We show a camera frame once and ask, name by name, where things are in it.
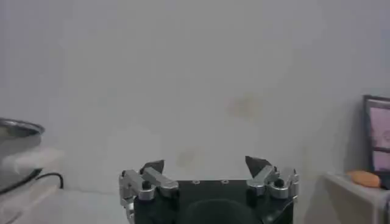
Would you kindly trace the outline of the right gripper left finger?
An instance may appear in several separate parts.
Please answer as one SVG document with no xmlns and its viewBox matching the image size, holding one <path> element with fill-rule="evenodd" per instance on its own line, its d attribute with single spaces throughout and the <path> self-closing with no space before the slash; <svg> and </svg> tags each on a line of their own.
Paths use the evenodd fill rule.
<svg viewBox="0 0 390 224">
<path fill-rule="evenodd" d="M 176 198 L 179 182 L 162 174 L 163 159 L 146 163 L 139 171 L 123 170 L 119 176 L 119 195 L 122 201 L 137 198 L 152 201 L 157 194 L 165 198 Z"/>
</svg>

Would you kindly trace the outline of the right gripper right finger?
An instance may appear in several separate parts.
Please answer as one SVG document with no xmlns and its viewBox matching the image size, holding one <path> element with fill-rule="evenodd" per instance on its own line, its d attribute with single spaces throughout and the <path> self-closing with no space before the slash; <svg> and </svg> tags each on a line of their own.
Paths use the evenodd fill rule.
<svg viewBox="0 0 390 224">
<path fill-rule="evenodd" d="M 278 200 L 297 198 L 299 175 L 296 169 L 285 167 L 278 170 L 268 160 L 252 156 L 245 156 L 245 162 L 252 176 L 246 184 L 256 196 L 263 196 L 268 192 L 272 198 Z"/>
</svg>

